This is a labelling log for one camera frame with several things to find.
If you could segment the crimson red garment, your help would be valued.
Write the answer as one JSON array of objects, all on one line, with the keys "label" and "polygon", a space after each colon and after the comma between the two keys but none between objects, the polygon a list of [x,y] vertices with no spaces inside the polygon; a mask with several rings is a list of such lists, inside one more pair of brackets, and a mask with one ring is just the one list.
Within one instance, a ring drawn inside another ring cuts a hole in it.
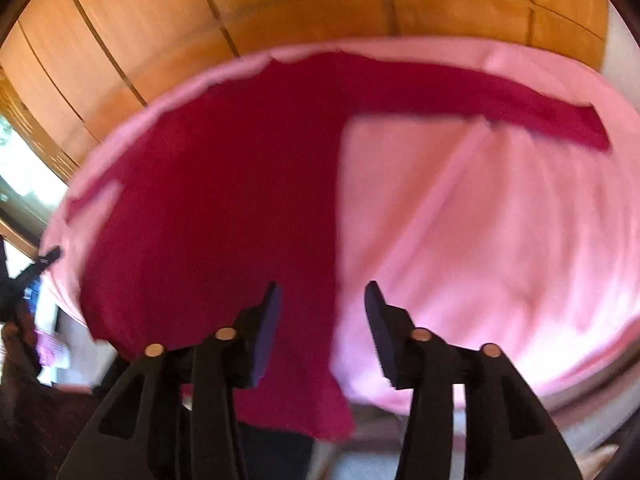
[{"label": "crimson red garment", "polygon": [[80,282],[91,335],[133,359],[198,344],[276,281],[266,378],[236,398],[247,424],[338,440],[352,413],[330,371],[338,154],[352,118],[480,116],[607,151],[594,108],[464,68],[346,52],[272,61],[163,114],[70,204],[117,183]]}]

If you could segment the pink bed sheet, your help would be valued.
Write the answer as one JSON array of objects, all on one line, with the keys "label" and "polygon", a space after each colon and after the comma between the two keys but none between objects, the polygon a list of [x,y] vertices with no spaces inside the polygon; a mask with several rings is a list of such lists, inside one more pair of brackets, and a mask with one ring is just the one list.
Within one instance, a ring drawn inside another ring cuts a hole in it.
[{"label": "pink bed sheet", "polygon": [[477,39],[419,38],[274,49],[211,68],[118,127],[70,182],[41,245],[62,258],[47,282],[86,321],[80,282],[122,188],[70,204],[163,114],[268,63],[323,52],[476,70],[594,108],[611,146],[475,116],[362,115],[338,154],[337,294],[330,371],[349,404],[399,414],[376,359],[364,288],[446,341],[501,346],[530,385],[552,393],[605,367],[639,333],[639,115],[600,74],[569,58]]}]

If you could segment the wooden wardrobe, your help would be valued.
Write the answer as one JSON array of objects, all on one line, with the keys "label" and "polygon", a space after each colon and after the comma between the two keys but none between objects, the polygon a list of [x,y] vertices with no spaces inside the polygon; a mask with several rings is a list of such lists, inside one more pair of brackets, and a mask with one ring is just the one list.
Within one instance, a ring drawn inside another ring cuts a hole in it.
[{"label": "wooden wardrobe", "polygon": [[599,68],[608,0],[26,0],[1,36],[1,111],[60,177],[207,67],[285,44],[471,36]]}]

